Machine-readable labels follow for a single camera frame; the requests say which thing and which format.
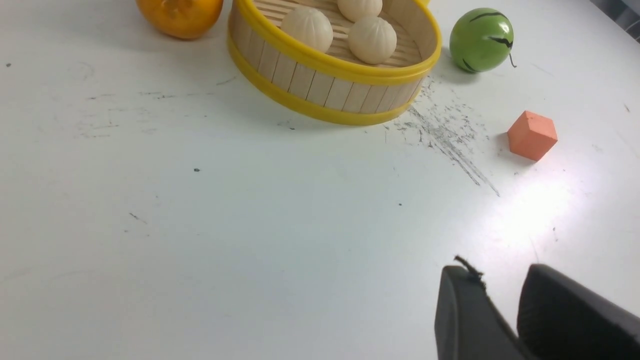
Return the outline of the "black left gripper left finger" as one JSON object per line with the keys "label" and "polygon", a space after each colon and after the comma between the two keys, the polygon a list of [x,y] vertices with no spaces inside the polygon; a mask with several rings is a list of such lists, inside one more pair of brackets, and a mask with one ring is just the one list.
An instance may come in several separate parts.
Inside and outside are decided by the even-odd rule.
{"label": "black left gripper left finger", "polygon": [[442,268],[434,335],[439,360],[535,360],[487,293],[483,272],[460,255]]}

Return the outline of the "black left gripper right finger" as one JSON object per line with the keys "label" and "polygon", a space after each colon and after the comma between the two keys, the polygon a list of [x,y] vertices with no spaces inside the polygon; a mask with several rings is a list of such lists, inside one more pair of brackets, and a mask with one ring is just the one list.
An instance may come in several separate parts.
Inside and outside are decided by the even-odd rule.
{"label": "black left gripper right finger", "polygon": [[530,265],[519,340],[540,360],[637,360],[640,319],[546,264]]}

